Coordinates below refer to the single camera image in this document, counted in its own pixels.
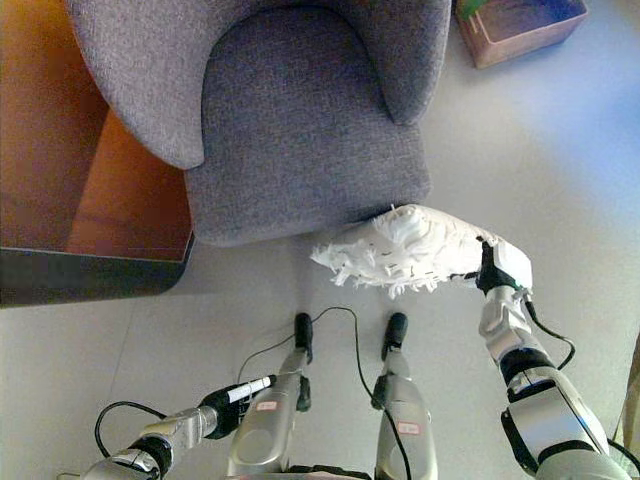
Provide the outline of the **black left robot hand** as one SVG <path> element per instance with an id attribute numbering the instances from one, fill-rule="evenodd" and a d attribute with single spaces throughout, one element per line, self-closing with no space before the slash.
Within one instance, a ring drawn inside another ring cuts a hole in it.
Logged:
<path id="1" fill-rule="evenodd" d="M 256 393 L 274 386 L 276 382 L 276 375 L 268 375 L 225 387 L 204 397 L 199 406 L 208 407 L 216 414 L 215 428 L 205 438 L 219 440 L 230 435 L 238 428 L 241 416 L 247 411 L 244 404 Z"/>

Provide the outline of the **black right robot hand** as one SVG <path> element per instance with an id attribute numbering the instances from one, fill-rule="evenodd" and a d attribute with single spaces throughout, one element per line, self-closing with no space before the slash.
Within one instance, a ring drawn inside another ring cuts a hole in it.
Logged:
<path id="1" fill-rule="evenodd" d="M 514 277 L 498 268 L 494 263 L 494 248 L 487 241 L 483 241 L 481 266 L 475 280 L 476 287 L 485 296 L 497 287 L 511 287 L 514 290 L 523 290 L 524 286 L 518 283 Z"/>

